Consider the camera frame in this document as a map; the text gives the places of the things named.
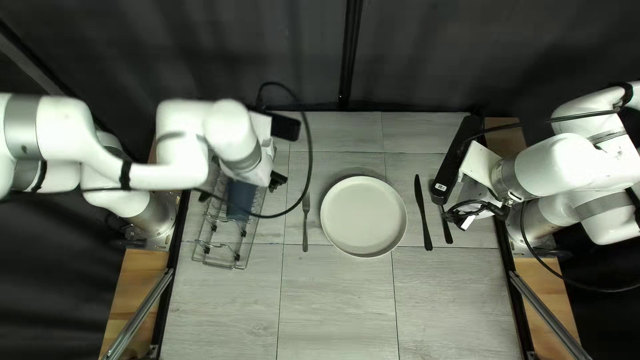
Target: plate rim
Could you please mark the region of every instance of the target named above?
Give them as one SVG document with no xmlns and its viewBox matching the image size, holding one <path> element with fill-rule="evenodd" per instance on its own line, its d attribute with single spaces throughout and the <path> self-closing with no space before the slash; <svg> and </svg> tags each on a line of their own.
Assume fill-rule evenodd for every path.
<svg viewBox="0 0 640 360">
<path fill-rule="evenodd" d="M 356 181 L 357 179 L 361 179 L 361 180 L 365 180 L 368 182 L 373 182 L 373 183 L 378 183 L 381 184 L 383 188 L 386 189 L 386 191 L 394 194 L 396 196 L 396 198 L 399 200 L 400 205 L 402 205 L 402 210 L 404 213 L 404 226 L 403 226 L 403 230 L 402 233 L 399 234 L 400 236 L 398 237 L 398 239 L 392 243 L 390 243 L 390 248 L 388 250 L 381 250 L 383 251 L 380 254 L 377 254 L 377 252 L 374 252 L 372 254 L 377 254 L 377 255 L 373 255 L 373 256 L 360 256 L 357 255 L 355 253 L 352 252 L 347 252 L 344 249 L 340 248 L 338 245 L 336 245 L 335 242 L 333 242 L 333 240 L 329 237 L 329 235 L 327 234 L 326 230 L 324 229 L 324 216 L 323 216 L 323 208 L 325 205 L 325 200 L 327 199 L 327 196 L 329 196 L 329 194 L 331 194 L 331 192 L 336 189 L 336 187 L 338 187 L 338 185 L 345 183 L 347 181 L 352 182 L 352 181 Z M 402 197 L 400 196 L 400 194 L 398 194 L 398 192 L 396 191 L 396 189 L 393 188 L 393 186 L 387 184 L 385 181 L 382 181 L 380 179 L 378 179 L 377 177 L 373 177 L 373 176 L 365 176 L 365 175 L 353 175 L 353 176 L 349 176 L 347 178 L 341 179 L 340 181 L 338 181 L 337 183 L 334 183 L 331 188 L 329 188 L 329 190 L 325 193 L 323 199 L 322 199 L 322 203 L 320 204 L 320 226 L 322 227 L 322 231 L 324 233 L 324 236 L 329 239 L 329 242 L 338 250 L 340 250 L 341 252 L 349 255 L 349 256 L 353 256 L 354 258 L 358 258 L 358 259 L 374 259 L 374 258 L 379 258 L 380 256 L 384 256 L 385 254 L 388 254 L 389 252 L 392 252 L 397 246 L 398 244 L 400 244 L 400 241 L 402 241 L 402 239 L 404 238 L 405 234 L 406 234 L 406 228 L 408 225 L 408 214 L 406 211 L 406 205 L 404 204 L 404 200 L 402 199 Z"/>
</svg>

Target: round plate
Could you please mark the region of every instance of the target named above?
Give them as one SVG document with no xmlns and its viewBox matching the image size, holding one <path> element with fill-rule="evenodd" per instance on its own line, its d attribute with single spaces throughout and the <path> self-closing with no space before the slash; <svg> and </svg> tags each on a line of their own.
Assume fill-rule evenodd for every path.
<svg viewBox="0 0 640 360">
<path fill-rule="evenodd" d="M 358 258 L 375 258 L 391 250 L 406 230 L 406 208 L 387 183 L 354 176 L 334 185 L 324 196 L 320 223 L 338 249 Z"/>
</svg>

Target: black table knife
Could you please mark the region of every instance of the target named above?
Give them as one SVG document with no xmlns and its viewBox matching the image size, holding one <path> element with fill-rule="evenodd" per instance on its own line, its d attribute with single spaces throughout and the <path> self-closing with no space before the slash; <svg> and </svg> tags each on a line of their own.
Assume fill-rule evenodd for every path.
<svg viewBox="0 0 640 360">
<path fill-rule="evenodd" d="M 442 219 L 442 231 L 444 232 L 444 241 L 448 244 L 453 244 L 453 237 L 451 236 L 451 230 L 449 230 L 449 223 L 444 219 L 444 206 L 440 205 L 440 218 Z"/>
<path fill-rule="evenodd" d="M 424 249 L 427 251 L 433 250 L 433 244 L 431 243 L 431 236 L 429 235 L 429 228 L 427 227 L 427 218 L 424 214 L 424 199 L 422 198 L 422 186 L 420 185 L 420 176 L 415 175 L 413 180 L 413 190 L 415 191 L 415 200 L 418 202 L 418 208 L 420 209 L 420 216 L 422 217 L 422 235 L 424 235 Z"/>
</svg>

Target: silver fork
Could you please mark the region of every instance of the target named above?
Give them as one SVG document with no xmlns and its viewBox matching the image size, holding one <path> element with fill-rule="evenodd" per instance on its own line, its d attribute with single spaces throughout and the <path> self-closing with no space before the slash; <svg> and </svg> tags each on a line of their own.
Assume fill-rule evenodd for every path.
<svg viewBox="0 0 640 360">
<path fill-rule="evenodd" d="M 305 198 L 302 199 L 302 212 L 305 213 L 305 224 L 302 231 L 302 251 L 309 251 L 309 241 L 307 239 L 307 214 L 311 210 L 311 199 L 309 199 L 309 193 L 305 195 Z"/>
</svg>

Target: dish rack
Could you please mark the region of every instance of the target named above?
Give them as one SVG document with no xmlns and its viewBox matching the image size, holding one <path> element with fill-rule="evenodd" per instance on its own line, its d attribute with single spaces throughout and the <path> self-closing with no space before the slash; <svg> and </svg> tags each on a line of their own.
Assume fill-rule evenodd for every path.
<svg viewBox="0 0 640 360">
<path fill-rule="evenodd" d="M 211 193 L 227 198 L 227 176 L 214 159 L 209 164 L 214 168 L 214 180 L 208 188 Z M 252 204 L 252 212 L 260 213 L 264 204 L 267 188 L 258 187 Z M 249 262 L 253 239 L 260 219 L 249 216 L 248 220 L 233 220 L 227 218 L 227 202 L 209 197 L 202 214 L 202 225 L 196 247 L 193 249 L 191 260 L 207 266 L 226 268 L 229 270 L 244 270 Z"/>
</svg>

